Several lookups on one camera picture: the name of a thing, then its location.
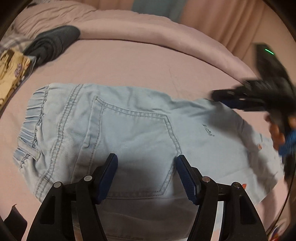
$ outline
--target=blue rubber grip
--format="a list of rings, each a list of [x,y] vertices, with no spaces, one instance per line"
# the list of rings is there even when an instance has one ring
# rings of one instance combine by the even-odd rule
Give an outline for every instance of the blue rubber grip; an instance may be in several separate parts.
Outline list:
[[[117,170],[117,166],[118,158],[116,155],[114,155],[99,184],[99,191],[96,197],[98,203],[101,203],[104,199],[106,199],[115,172]]]
[[[295,151],[296,148],[296,130],[291,131],[286,137],[286,142],[279,147],[279,154],[286,156]]]
[[[238,109],[238,110],[242,110],[243,109],[243,105],[242,102],[239,100],[220,100],[221,103],[223,103],[224,105],[226,105],[227,107],[229,107],[230,109]]]
[[[194,181],[192,180],[191,175],[189,174],[181,157],[178,156],[175,159],[175,164],[188,199],[192,201],[194,205],[196,205],[196,186],[194,184]]]

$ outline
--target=metal screw head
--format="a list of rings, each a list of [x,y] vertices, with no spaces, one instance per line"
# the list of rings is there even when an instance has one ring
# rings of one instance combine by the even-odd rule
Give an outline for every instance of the metal screw head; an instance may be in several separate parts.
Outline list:
[[[236,187],[236,188],[240,188],[241,187],[240,183],[238,183],[238,182],[234,182],[233,183],[233,186]]]
[[[227,94],[229,94],[229,95],[235,95],[235,93],[232,92],[232,91],[227,91]]]
[[[54,183],[54,187],[55,187],[55,188],[59,188],[61,185],[62,185],[62,184],[61,184],[60,182],[56,182],[56,183]]]
[[[85,176],[85,177],[84,177],[84,180],[85,180],[86,182],[89,182],[91,179],[92,179],[92,176]]]
[[[208,183],[211,179],[207,176],[202,177],[202,180],[206,183]]]

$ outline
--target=contrast stitching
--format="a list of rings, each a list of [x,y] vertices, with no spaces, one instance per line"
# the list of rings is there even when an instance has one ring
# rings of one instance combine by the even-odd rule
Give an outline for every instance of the contrast stitching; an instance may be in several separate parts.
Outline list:
[[[41,191],[41,193],[40,193],[40,197],[41,197],[41,195],[42,195],[42,193],[43,193],[45,187],[47,186],[47,184],[48,184],[48,182],[49,182],[49,179],[51,179],[51,177],[52,177],[52,174],[53,174],[53,171],[54,171],[54,165],[55,165],[55,163],[56,163],[57,156],[58,156],[58,154],[59,154],[59,150],[60,150],[60,147],[61,147],[61,145],[62,145],[63,138],[64,138],[64,128],[65,128],[65,125],[66,125],[66,123],[67,123],[68,117],[69,117],[69,115],[70,115],[70,113],[71,113],[72,107],[73,107],[73,105],[74,105],[74,103],[75,103],[75,101],[76,101],[76,98],[77,98],[77,96],[78,96],[79,91],[81,90],[81,88],[82,88],[82,85],[77,85],[77,86],[74,88],[74,91],[73,91],[73,93],[72,93],[72,96],[73,96],[74,93],[75,93],[75,97],[74,97],[74,99],[72,100],[71,106],[68,106],[68,107],[65,109],[65,112],[64,112],[64,114],[63,114],[62,119],[63,119],[64,116],[66,115],[66,111],[69,110],[69,111],[68,111],[68,114],[67,114],[67,116],[66,116],[66,120],[65,120],[64,123],[63,123],[63,127],[62,127],[62,132],[61,132],[61,134],[60,134],[60,126],[59,126],[59,129],[58,129],[58,139],[59,139],[59,136],[60,136],[60,135],[62,135],[62,138],[61,138],[61,140],[60,140],[60,143],[59,143],[59,146],[58,146],[58,149],[57,149],[57,153],[55,154],[55,159],[54,159],[54,161],[52,160],[52,158],[53,158],[54,151],[55,151],[55,148],[56,148],[57,143],[56,143],[56,145],[55,145],[55,147],[54,147],[54,150],[53,150],[53,152],[52,152],[52,156],[51,156],[51,165],[50,165],[50,167],[49,167],[49,169],[48,169],[48,172],[47,172],[47,175],[49,174],[49,177],[47,178],[47,182],[45,183],[45,185],[44,185],[44,187],[43,187],[43,189],[42,189],[42,191]]]
[[[98,101],[96,96],[95,96],[95,98],[94,98],[93,101],[92,101],[92,107],[95,105],[95,101]],[[74,164],[74,168],[73,168],[73,173],[72,173],[72,175],[71,175],[71,180],[73,179],[73,175],[74,175],[74,172],[75,172],[76,164],[77,164],[78,158],[79,158],[79,156],[80,156],[80,152],[81,152],[81,149],[82,149],[82,147],[83,147],[83,143],[82,143],[82,146],[81,146],[81,148],[80,148],[80,150],[79,150],[79,153],[78,153],[78,155],[77,155],[77,158],[76,158],[76,160],[75,160],[75,164]]]
[[[152,117],[152,118],[162,119],[165,122],[165,125],[166,125],[167,130],[168,130],[168,134],[169,134],[172,142],[175,145],[177,155],[182,153],[180,144],[179,144],[179,142],[178,142],[178,140],[177,140],[177,138],[176,138],[176,136],[175,136],[175,134],[173,132],[173,128],[172,128],[171,122],[169,121],[169,119],[168,119],[168,117],[166,115],[158,114],[158,113],[152,113],[152,112],[141,112],[141,111],[128,110],[128,109],[124,109],[124,108],[121,108],[121,107],[118,107],[118,106],[115,106],[115,105],[106,103],[105,101],[103,101],[99,97],[97,97],[97,99],[103,105],[103,109],[104,108],[108,108],[108,109],[111,109],[113,111],[116,111],[116,112],[119,112],[119,113],[122,113],[122,114],[125,114],[125,115],[130,115],[130,116],[142,116],[142,117]],[[172,179],[172,176],[173,176],[172,173],[173,173],[173,171],[174,171],[174,163],[172,163],[172,165],[170,166],[170,169],[168,171],[168,174],[167,174],[164,182],[162,183],[162,185],[160,187],[160,190],[158,190],[158,191],[147,191],[146,193],[160,193],[161,190],[164,188],[164,186],[167,185],[170,182],[170,180]],[[161,196],[161,195],[163,195],[163,193],[165,192],[165,190],[166,190],[166,187],[164,188],[163,192],[161,192],[160,194],[156,194],[154,196]]]
[[[94,156],[94,151],[95,151],[96,146],[98,145],[98,142],[99,142],[99,138],[100,138],[100,134],[101,134],[102,115],[103,115],[103,111],[104,111],[104,109],[105,109],[105,105],[103,105],[103,106],[101,107],[101,111],[100,111],[100,120],[99,120],[99,133],[98,133],[98,137],[97,137],[97,139],[96,139],[96,143],[95,143],[95,145],[94,145],[94,147],[93,147],[93,150],[92,150],[92,152],[91,152],[91,158],[90,158],[90,161],[89,161],[89,166],[88,166],[88,168],[87,168],[87,173],[89,173],[89,170],[90,170],[90,167],[91,167],[91,164],[92,164],[92,159],[93,159],[93,156]]]
[[[45,87],[45,95],[44,95],[44,97],[43,97],[43,101],[42,101],[42,105],[41,105],[41,111],[40,111],[40,115],[39,115],[39,120],[38,120],[38,123],[35,125],[34,142],[32,143],[32,147],[33,147],[33,148],[35,147],[35,144],[36,144],[36,142],[37,142],[37,138],[36,138],[36,135],[37,135],[37,126],[40,125],[40,123],[41,123],[41,118],[42,118],[42,116],[44,115],[44,113],[43,113],[43,107],[44,107],[44,103],[46,102],[46,98],[47,98],[47,94],[48,94],[48,89],[49,89],[49,86],[47,85],[47,86]],[[21,162],[20,162],[20,168],[22,168],[22,166],[23,166],[25,160],[28,159],[28,158],[29,158],[29,154],[27,154],[27,155],[25,155],[25,156],[23,157],[23,159],[22,159]]]
[[[40,116],[39,116],[39,121],[38,121],[38,123],[36,124],[36,126],[35,126],[35,136],[34,136],[34,143],[33,143],[33,148],[35,147],[35,145],[36,145],[36,142],[37,142],[37,126],[39,126],[40,125],[40,123],[41,123],[41,121],[42,121],[42,117],[43,117],[43,115],[44,115],[44,113],[43,113],[43,109],[44,109],[44,104],[45,104],[45,102],[46,102],[46,99],[47,99],[47,94],[48,94],[48,89],[49,89],[49,86],[47,85],[46,86],[46,89],[45,89],[45,95],[44,95],[44,98],[43,98],[43,103],[42,103],[42,106],[41,106],[41,112],[40,112]]]
[[[17,139],[18,147],[23,150],[25,153],[30,153],[30,155],[35,159],[38,160],[41,154],[41,151],[34,149],[33,147],[29,146],[27,143],[23,141],[21,137]]]
[[[65,115],[66,115],[68,109],[69,109],[69,108],[72,108],[72,106],[73,106],[73,104],[74,104],[74,102],[75,102],[75,100],[76,100],[76,97],[77,97],[77,95],[78,95],[78,93],[79,93],[79,90],[82,88],[82,86],[80,86],[80,89],[78,90],[77,95],[76,95],[74,101],[72,101],[72,97],[73,97],[73,95],[74,95],[76,89],[77,89],[79,86],[80,86],[80,85],[76,85],[76,86],[73,88],[73,90],[72,90],[72,92],[71,92],[71,95],[70,95],[70,97],[69,97],[69,100],[68,100],[68,102],[67,102],[67,104],[66,104],[66,107],[65,107],[65,109],[64,109],[64,113],[63,113],[63,115],[62,115],[62,117],[61,117],[61,120],[60,120],[60,122],[59,122],[59,124],[58,124],[58,133],[57,133],[58,136],[57,136],[56,144],[55,144],[55,146],[54,146],[54,148],[53,148],[53,150],[52,150],[51,160],[50,160],[50,166],[49,166],[49,168],[46,170],[46,172],[41,176],[41,178],[40,178],[40,180],[39,180],[39,185],[38,185],[38,187],[37,187],[37,189],[36,189],[36,191],[35,191],[35,196],[37,196],[37,192],[38,192],[38,190],[39,190],[39,188],[40,188],[41,183],[43,182],[44,179],[46,179],[47,182],[45,183],[45,185],[44,185],[44,187],[43,187],[43,189],[42,189],[42,191],[41,191],[41,193],[40,193],[39,198],[41,197],[41,195],[42,195],[42,193],[43,193],[43,191],[44,191],[46,185],[47,185],[48,182],[49,182],[48,179],[51,178],[52,173],[49,175],[49,177],[47,177],[47,175],[49,174],[49,172],[50,172],[50,170],[52,169],[52,167],[54,168],[54,163],[55,163],[55,161],[56,161],[56,158],[57,158],[57,155],[58,155],[58,152],[59,152],[59,149],[58,149],[57,154],[56,154],[56,156],[55,156],[54,163],[53,163],[53,156],[54,156],[54,153],[55,153],[55,149],[56,149],[56,147],[57,147],[58,144],[59,144],[59,148],[60,148],[60,146],[61,146],[61,144],[62,144],[62,140],[60,140],[60,136],[61,136],[61,134],[63,134],[63,133],[61,133],[61,131],[60,131],[61,124],[62,124],[62,121],[63,121],[63,119],[64,119],[64,117],[65,117]]]

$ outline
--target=elastic waistband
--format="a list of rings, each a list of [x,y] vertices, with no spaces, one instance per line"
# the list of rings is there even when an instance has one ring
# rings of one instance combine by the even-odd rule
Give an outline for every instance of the elastic waistband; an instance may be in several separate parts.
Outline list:
[[[28,102],[25,121],[22,124],[18,138],[30,148],[35,148],[37,127],[40,125],[43,116],[43,107],[48,94],[49,86],[36,90]],[[28,157],[28,150],[18,146],[14,153],[14,160],[20,168]]]

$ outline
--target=hand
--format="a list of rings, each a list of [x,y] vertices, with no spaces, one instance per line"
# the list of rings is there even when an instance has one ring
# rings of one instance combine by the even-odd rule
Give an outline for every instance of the hand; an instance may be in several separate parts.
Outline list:
[[[285,144],[285,136],[280,132],[279,126],[272,123],[270,116],[266,116],[265,120],[269,122],[269,132],[274,143],[274,149],[279,150],[279,147]],[[296,129],[296,117],[289,117],[289,125],[292,129]]]

